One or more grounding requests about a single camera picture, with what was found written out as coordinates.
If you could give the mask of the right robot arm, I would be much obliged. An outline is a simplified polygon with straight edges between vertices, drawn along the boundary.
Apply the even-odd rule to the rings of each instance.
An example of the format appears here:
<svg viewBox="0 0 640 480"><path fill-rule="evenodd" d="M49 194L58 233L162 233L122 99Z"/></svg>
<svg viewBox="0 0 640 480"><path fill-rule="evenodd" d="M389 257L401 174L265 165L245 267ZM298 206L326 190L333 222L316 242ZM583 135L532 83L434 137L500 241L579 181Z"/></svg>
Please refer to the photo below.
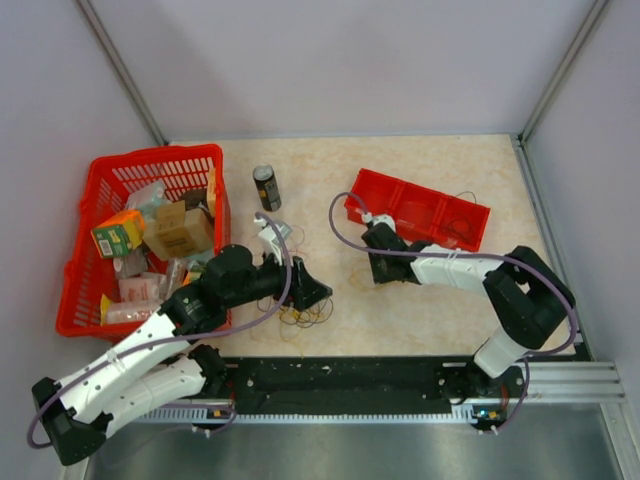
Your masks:
<svg viewBox="0 0 640 480"><path fill-rule="evenodd" d="M464 367L444 374L447 399L498 395L503 374L541 349L574 312L571 291L529 247L486 256L428 242L407 244L389 224L374 221L362 240L376 284L447 286L484 296L493 307L499 327Z"/></svg>

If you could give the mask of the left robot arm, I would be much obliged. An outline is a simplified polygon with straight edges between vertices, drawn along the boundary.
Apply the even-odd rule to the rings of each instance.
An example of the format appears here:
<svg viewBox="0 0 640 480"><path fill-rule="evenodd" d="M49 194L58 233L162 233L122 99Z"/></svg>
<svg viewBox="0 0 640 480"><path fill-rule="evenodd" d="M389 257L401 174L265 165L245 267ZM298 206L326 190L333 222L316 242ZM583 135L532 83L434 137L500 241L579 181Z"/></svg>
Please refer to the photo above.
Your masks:
<svg viewBox="0 0 640 480"><path fill-rule="evenodd" d="M32 388L41 424L60 463L70 466L96 452L136 417L182 396L216 396L227 374L206 337L227 335L229 310L266 297L277 306L307 310L331 297L298 256L264 255L253 263L249 249L224 247L201 276L176 290L133 333L84 368Z"/></svg>

